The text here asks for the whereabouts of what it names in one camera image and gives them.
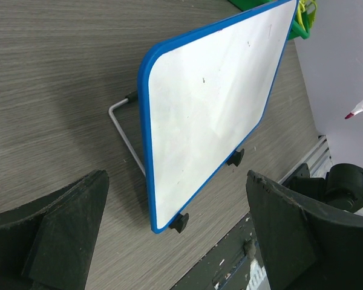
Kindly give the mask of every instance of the metal rod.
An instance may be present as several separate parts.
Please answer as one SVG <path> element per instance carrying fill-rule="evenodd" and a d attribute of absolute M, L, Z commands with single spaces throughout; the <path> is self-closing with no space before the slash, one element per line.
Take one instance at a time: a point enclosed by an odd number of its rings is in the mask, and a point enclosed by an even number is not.
<path fill-rule="evenodd" d="M 133 149 L 133 146 L 132 144 L 129 142 L 129 139 L 128 137 L 125 135 L 120 123 L 117 121 L 116 119 L 116 116 L 114 115 L 113 111 L 125 104 L 127 104 L 129 102 L 129 100 L 127 98 L 124 98 L 122 101 L 119 101 L 118 103 L 112 105 L 110 108 L 109 108 L 109 116 L 110 116 L 110 119 L 113 121 L 115 127 L 117 128 L 117 131 L 119 131 L 119 134 L 121 135 L 122 137 L 122 140 L 125 142 L 126 146 L 128 147 L 129 151 L 131 152 L 134 160 L 136 161 L 137 165 L 140 167 L 140 170 L 142 171 L 142 173 L 144 174 L 145 176 L 145 168 L 144 168 L 144 165 L 142 164 L 140 158 L 137 156 L 135 150 Z"/>

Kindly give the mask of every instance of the yellow object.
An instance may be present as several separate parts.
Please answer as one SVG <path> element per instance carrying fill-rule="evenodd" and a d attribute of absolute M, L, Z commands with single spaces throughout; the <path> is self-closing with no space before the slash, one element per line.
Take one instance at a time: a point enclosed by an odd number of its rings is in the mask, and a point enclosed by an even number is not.
<path fill-rule="evenodd" d="M 297 7 L 297 14 L 296 14 L 296 21 L 301 26 L 302 29 L 306 30 L 304 23 L 303 23 L 303 17 L 302 14 L 304 12 L 308 12 L 310 8 L 314 8 L 312 12 L 308 13 L 308 22 L 309 22 L 309 28 L 312 27 L 315 18 L 316 18 L 316 10 L 317 10 L 317 4 L 315 0 L 299 0 L 298 7 Z"/>

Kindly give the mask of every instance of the gray wood grain surface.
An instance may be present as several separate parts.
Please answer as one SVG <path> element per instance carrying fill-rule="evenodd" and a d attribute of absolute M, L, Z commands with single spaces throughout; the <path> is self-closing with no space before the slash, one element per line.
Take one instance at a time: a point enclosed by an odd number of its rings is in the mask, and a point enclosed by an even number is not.
<path fill-rule="evenodd" d="M 183 234 L 151 233 L 145 180 L 107 109 L 135 90 L 152 45 L 235 13 L 226 0 L 0 1 L 0 212 L 106 169 L 87 289 L 169 289 L 247 213 L 248 169 L 279 179 L 316 143 L 289 42 L 241 166 L 220 169 L 191 202 Z M 116 114 L 141 151 L 137 104 Z"/>

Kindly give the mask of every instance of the red marker tip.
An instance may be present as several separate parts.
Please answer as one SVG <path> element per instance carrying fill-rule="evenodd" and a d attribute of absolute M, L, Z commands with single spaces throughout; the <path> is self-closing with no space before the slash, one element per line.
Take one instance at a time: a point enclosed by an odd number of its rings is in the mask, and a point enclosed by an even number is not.
<path fill-rule="evenodd" d="M 355 116 L 354 114 L 352 114 L 352 113 L 349 113 L 347 116 L 345 116 L 345 119 L 349 119 L 349 118 L 351 118 L 351 117 L 353 117 L 353 116 Z"/>

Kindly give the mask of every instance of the black knob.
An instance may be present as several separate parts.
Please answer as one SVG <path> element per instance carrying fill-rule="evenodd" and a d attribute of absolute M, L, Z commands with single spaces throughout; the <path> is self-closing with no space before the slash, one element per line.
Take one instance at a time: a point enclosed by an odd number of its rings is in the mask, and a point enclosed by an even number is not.
<path fill-rule="evenodd" d="M 244 149 L 242 149 L 241 151 L 235 151 L 231 157 L 226 161 L 226 164 L 228 166 L 230 166 L 231 164 L 234 164 L 235 166 L 238 167 L 238 165 L 241 164 L 242 158 L 244 155 Z"/>
<path fill-rule="evenodd" d="M 173 222 L 169 225 L 169 228 L 174 228 L 180 234 L 187 227 L 189 215 L 178 214 Z"/>

